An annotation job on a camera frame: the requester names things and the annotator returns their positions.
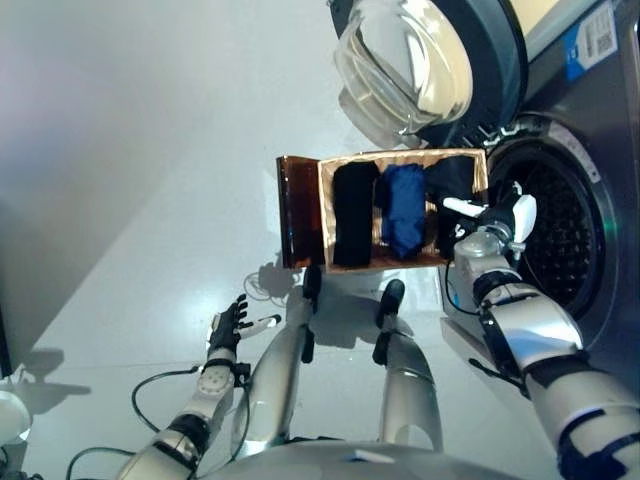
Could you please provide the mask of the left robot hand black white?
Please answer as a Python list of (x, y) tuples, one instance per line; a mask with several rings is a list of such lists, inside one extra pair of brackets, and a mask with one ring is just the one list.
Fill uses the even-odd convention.
[(226, 310), (214, 316), (209, 329), (208, 360), (218, 358), (219, 354), (235, 355), (241, 340), (259, 335), (282, 321), (279, 314), (247, 320), (247, 309), (247, 296), (240, 294)]

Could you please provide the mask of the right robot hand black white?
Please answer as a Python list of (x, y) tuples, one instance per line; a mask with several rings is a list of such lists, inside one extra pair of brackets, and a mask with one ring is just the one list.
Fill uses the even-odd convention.
[(524, 244), (533, 232), (538, 210), (536, 198), (524, 193), (517, 181), (493, 206), (451, 196), (442, 200), (442, 206), (478, 227), (501, 225), (506, 229), (504, 242), (516, 244)]

